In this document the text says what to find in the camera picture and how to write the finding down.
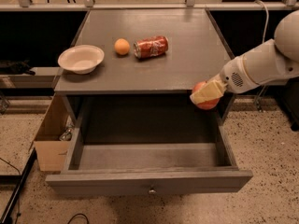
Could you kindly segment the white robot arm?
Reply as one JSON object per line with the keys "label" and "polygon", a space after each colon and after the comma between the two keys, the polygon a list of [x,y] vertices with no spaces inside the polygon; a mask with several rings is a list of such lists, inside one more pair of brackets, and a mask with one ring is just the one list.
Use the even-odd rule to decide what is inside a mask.
{"label": "white robot arm", "polygon": [[299,11],[296,10],[279,22],[273,39],[232,59],[201,87],[195,86],[190,99],[197,106],[217,104],[226,91],[243,93],[298,76]]}

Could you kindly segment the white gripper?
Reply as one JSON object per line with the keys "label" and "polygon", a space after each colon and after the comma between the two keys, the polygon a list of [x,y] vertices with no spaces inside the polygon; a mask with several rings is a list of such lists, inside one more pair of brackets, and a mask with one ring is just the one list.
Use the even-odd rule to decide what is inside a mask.
{"label": "white gripper", "polygon": [[226,89],[232,93],[244,93],[258,87],[245,68],[244,56],[237,56],[228,62],[220,71],[223,81],[206,81],[206,84],[198,91],[192,92],[191,101],[197,105],[205,101],[220,99]]}

